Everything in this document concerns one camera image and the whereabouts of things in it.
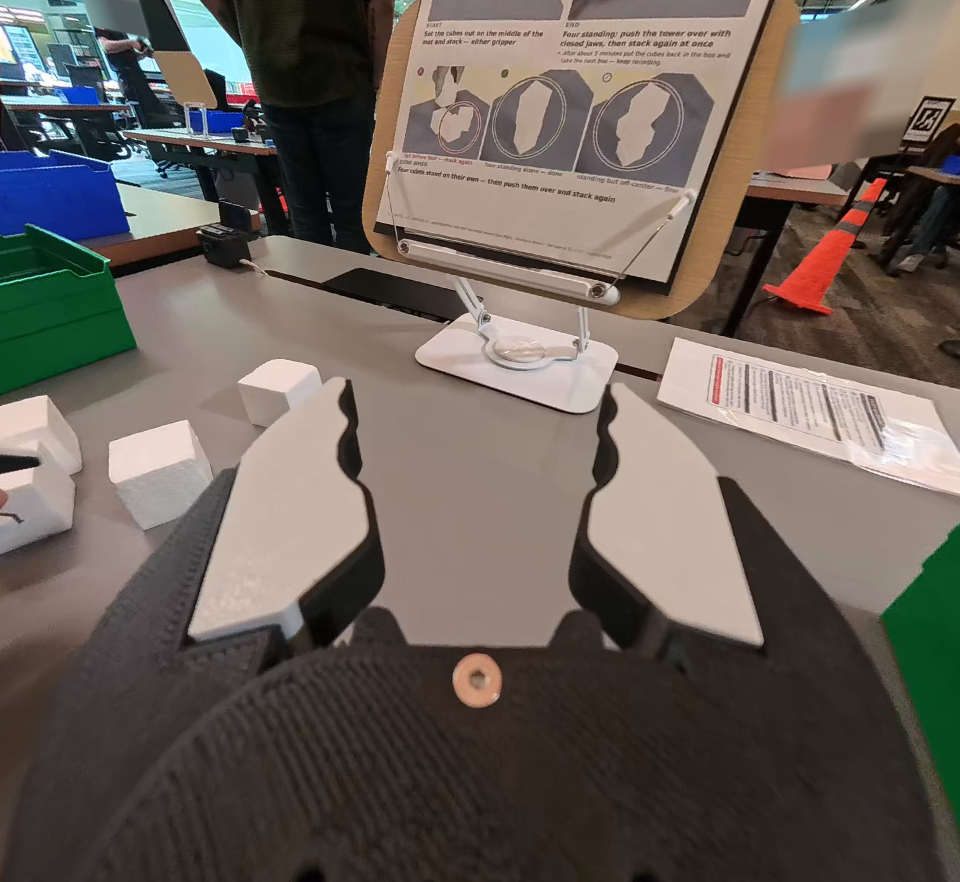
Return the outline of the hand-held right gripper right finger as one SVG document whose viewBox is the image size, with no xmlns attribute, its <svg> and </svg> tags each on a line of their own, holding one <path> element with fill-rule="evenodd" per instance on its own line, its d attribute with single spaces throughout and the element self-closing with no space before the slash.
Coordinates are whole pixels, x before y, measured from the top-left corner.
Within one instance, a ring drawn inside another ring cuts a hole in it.
<svg viewBox="0 0 960 882">
<path fill-rule="evenodd" d="M 575 602 L 623 653 L 664 658 L 690 635 L 762 655 L 762 622 L 713 464 L 624 383 L 606 386 L 596 433 L 568 568 Z"/>
</svg>

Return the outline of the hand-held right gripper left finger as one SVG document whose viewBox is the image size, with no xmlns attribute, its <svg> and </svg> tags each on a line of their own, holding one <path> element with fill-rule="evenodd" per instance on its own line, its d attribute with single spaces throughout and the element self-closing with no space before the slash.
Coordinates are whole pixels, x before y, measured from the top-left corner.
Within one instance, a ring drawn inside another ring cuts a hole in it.
<svg viewBox="0 0 960 882">
<path fill-rule="evenodd" d="M 334 377 L 240 459 L 187 626 L 194 643 L 262 629 L 328 648 L 378 596 L 386 567 L 351 380 Z"/>
</svg>

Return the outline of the white foam cube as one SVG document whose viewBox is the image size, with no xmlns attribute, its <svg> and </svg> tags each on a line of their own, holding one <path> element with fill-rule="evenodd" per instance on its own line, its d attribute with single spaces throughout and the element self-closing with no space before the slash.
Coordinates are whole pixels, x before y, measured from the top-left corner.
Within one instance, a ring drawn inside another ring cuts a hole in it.
<svg viewBox="0 0 960 882">
<path fill-rule="evenodd" d="M 248 421 L 268 428 L 323 386 L 315 365 L 286 359 L 268 360 L 237 383 Z"/>
<path fill-rule="evenodd" d="M 32 396 L 1 406 L 3 451 L 23 452 L 41 445 L 69 476 L 83 469 L 78 436 L 49 396 Z"/>
<path fill-rule="evenodd" d="M 108 478 L 142 531 L 183 516 L 213 480 L 188 420 L 114 439 L 107 457 Z"/>
<path fill-rule="evenodd" d="M 76 486 L 51 456 L 38 468 L 1 476 L 1 554 L 71 530 Z"/>
</svg>

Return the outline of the green plastic bin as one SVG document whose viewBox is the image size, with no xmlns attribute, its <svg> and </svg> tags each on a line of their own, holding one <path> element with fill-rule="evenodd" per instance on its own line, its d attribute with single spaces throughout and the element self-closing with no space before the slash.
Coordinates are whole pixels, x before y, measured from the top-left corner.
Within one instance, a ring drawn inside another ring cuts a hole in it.
<svg viewBox="0 0 960 882">
<path fill-rule="evenodd" d="M 2 394 L 137 347 L 108 258 L 30 224 L 2 237 Z"/>
<path fill-rule="evenodd" d="M 959 782 L 959 529 L 881 614 L 944 790 Z"/>
</svg>

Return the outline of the laminated paper sheet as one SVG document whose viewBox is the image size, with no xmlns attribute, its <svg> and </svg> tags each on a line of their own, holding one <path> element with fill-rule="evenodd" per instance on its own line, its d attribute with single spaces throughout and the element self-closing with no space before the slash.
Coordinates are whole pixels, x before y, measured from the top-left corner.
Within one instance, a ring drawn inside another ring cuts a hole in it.
<svg viewBox="0 0 960 882">
<path fill-rule="evenodd" d="M 932 401 L 673 340 L 657 402 L 917 488 L 959 496 L 959 452 Z"/>
</svg>

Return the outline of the white document stand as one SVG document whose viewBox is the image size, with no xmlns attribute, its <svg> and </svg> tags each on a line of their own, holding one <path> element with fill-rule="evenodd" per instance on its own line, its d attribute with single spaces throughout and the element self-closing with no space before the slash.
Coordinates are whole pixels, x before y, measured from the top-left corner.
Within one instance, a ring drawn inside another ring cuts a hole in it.
<svg viewBox="0 0 960 882">
<path fill-rule="evenodd" d="M 217 97 L 196 55 L 190 50 L 160 49 L 156 49 L 152 55 L 174 99 L 183 110 L 186 128 L 191 132 L 195 130 L 191 112 L 196 111 L 200 117 L 201 133 L 209 136 L 210 112 L 217 109 Z"/>
<path fill-rule="evenodd" d="M 798 22 L 792 0 L 774 0 L 750 71 L 704 189 L 693 231 L 668 293 L 628 278 L 602 281 L 579 269 L 537 267 L 514 256 L 478 255 L 447 244 L 394 241 L 375 228 L 378 200 L 394 162 L 403 72 L 419 0 L 394 30 L 383 77 L 364 198 L 364 227 L 385 259 L 440 273 L 466 313 L 414 353 L 422 367 L 574 415 L 594 411 L 618 351 L 592 338 L 589 312 L 657 321 L 687 308 L 712 280 L 762 152 L 780 62 Z"/>
</svg>

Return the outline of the wooden-edged table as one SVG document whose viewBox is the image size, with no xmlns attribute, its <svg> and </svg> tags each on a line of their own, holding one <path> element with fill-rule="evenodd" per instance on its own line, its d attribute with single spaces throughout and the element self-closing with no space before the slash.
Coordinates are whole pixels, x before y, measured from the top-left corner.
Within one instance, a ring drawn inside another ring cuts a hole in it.
<svg viewBox="0 0 960 882">
<path fill-rule="evenodd" d="M 153 161 L 249 174 L 275 185 L 282 181 L 277 151 L 270 145 L 183 129 L 134 129 L 123 135 L 135 147 L 145 148 Z"/>
<path fill-rule="evenodd" d="M 747 273 L 725 318 L 716 321 L 711 332 L 734 338 L 753 304 L 763 277 L 776 251 L 793 209 L 801 204 L 839 207 L 846 204 L 847 192 L 827 179 L 809 179 L 758 172 L 750 185 L 734 222 L 735 228 L 760 233 Z"/>
<path fill-rule="evenodd" d="M 115 278 L 200 256 L 199 230 L 221 222 L 217 202 L 127 184 L 118 191 L 128 231 L 78 242 L 106 258 Z"/>
</svg>

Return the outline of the black charger box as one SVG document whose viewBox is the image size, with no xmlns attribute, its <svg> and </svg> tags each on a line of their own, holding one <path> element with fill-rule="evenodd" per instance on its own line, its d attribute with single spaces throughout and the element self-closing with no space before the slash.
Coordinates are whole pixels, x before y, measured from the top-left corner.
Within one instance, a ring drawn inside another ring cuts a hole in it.
<svg viewBox="0 0 960 882">
<path fill-rule="evenodd" d="M 253 262 L 250 242 L 257 234 L 253 213 L 242 205 L 218 202 L 219 220 L 197 230 L 205 260 L 218 268 L 234 270 Z"/>
</svg>

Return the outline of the orange traffic cone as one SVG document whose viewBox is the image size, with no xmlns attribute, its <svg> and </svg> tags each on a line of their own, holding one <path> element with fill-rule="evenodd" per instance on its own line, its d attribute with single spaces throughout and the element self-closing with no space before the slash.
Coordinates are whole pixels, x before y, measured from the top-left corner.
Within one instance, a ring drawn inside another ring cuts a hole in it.
<svg viewBox="0 0 960 882">
<path fill-rule="evenodd" d="M 763 293 L 793 307 L 828 316 L 833 310 L 824 299 L 843 267 L 859 234 L 886 187 L 886 178 L 877 178 L 861 192 L 846 215 L 826 232 L 800 264 L 779 285 L 765 285 Z"/>
</svg>

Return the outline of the printed instruction sheet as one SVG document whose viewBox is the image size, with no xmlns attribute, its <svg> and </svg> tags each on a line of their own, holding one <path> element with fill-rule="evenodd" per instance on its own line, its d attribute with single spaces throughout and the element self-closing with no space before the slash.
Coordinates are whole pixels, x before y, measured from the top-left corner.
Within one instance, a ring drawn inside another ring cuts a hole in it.
<svg viewBox="0 0 960 882">
<path fill-rule="evenodd" d="M 669 293 L 775 0 L 419 0 L 374 228 Z"/>
</svg>

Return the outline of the black-white marker sign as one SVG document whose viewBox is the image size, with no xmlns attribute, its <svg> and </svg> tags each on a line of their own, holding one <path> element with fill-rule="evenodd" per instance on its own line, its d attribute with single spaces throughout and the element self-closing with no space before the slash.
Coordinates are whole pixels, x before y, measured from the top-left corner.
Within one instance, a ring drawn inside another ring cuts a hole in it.
<svg viewBox="0 0 960 882">
<path fill-rule="evenodd" d="M 900 145 L 906 147 L 927 146 L 940 131 L 944 120 L 954 110 L 956 99 L 945 96 L 925 96 L 910 116 Z"/>
</svg>

